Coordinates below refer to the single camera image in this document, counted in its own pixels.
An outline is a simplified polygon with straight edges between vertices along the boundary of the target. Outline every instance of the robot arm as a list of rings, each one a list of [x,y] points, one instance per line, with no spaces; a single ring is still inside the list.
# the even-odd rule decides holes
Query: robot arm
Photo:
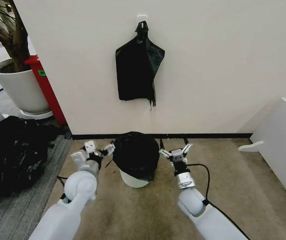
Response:
[[[81,212],[97,196],[98,174],[101,161],[114,151],[113,144],[96,152],[93,141],[71,155],[78,171],[65,182],[64,194],[51,206],[30,236],[29,240],[72,240],[80,226]]]
[[[192,220],[205,240],[247,240],[234,223],[209,202],[195,187],[185,158],[192,144],[172,151],[164,150],[161,140],[160,154],[174,167],[178,188],[178,206]],[[29,240],[72,240],[80,226],[81,212],[96,198],[98,174],[102,159],[115,149],[111,143],[96,151],[93,141],[84,144],[84,150],[71,155],[78,167],[65,182],[63,198],[51,206],[35,228]]]
[[[178,188],[182,192],[178,196],[179,208],[192,220],[205,240],[247,240],[248,238],[210,203],[195,187],[195,182],[187,168],[187,152],[192,144],[185,140],[186,146],[172,151],[164,150],[160,140],[160,154],[170,160],[174,167]]]

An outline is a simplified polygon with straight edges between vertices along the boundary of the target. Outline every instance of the white plant pot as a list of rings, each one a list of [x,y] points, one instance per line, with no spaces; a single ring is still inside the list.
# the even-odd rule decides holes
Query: white plant pot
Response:
[[[11,62],[11,58],[1,61],[0,69]],[[0,73],[0,84],[14,104],[22,111],[28,114],[43,114],[50,111],[48,102],[32,70]]]
[[[126,172],[123,172],[121,169],[119,169],[119,172],[121,173],[123,182],[131,188],[142,188],[149,184],[149,181],[137,179],[131,175],[128,175]]]

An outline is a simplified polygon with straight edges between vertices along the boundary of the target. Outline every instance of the carpet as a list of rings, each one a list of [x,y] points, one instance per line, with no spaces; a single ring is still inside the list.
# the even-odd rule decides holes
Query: carpet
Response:
[[[252,240],[286,240],[286,190],[259,153],[239,152],[248,139],[190,139],[188,162],[209,167],[209,199],[226,212]],[[78,151],[85,140],[75,140],[68,155]],[[103,147],[109,140],[96,140]],[[165,148],[182,147],[182,139],[164,140]],[[195,226],[177,206],[180,191],[174,169],[161,157],[155,179],[143,188],[130,188],[122,181],[114,163],[99,173],[98,195],[81,214],[75,240],[197,240]],[[207,185],[206,171],[190,167],[201,193]],[[60,175],[76,171],[68,156]],[[63,193],[57,181],[46,211]]]

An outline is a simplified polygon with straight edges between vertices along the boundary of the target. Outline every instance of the black garbage bag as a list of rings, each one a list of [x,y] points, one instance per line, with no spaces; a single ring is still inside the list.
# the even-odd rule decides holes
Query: black garbage bag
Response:
[[[30,187],[42,174],[48,147],[62,128],[9,116],[0,122],[0,196]]]
[[[159,145],[150,136],[130,131],[115,139],[113,161],[130,176],[153,181],[160,158]]]
[[[165,51],[149,40],[148,30],[147,22],[140,22],[137,36],[116,50],[117,87],[120,100],[148,99],[155,106],[154,77]]]

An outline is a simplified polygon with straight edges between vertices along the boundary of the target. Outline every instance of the bag handle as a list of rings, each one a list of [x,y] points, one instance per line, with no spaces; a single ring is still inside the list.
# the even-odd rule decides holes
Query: bag handle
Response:
[[[145,38],[148,37],[148,23],[147,21],[140,21],[137,25],[135,32],[137,32],[138,43],[142,43]]]

